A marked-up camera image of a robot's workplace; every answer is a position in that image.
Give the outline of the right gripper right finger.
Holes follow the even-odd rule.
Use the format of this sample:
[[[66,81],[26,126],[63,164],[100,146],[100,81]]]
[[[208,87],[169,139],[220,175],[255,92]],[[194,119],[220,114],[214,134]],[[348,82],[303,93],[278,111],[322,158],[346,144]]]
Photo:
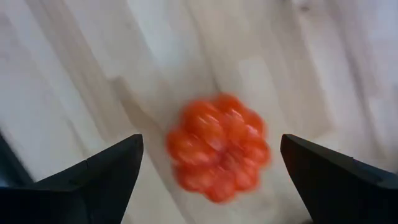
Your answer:
[[[280,152],[314,223],[397,223],[397,174],[293,134]]]

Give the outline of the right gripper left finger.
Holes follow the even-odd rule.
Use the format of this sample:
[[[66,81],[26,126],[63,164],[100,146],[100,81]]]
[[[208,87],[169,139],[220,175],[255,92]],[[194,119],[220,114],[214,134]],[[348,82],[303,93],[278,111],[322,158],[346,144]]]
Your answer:
[[[45,179],[1,187],[1,223],[121,223],[143,153],[133,134]]]

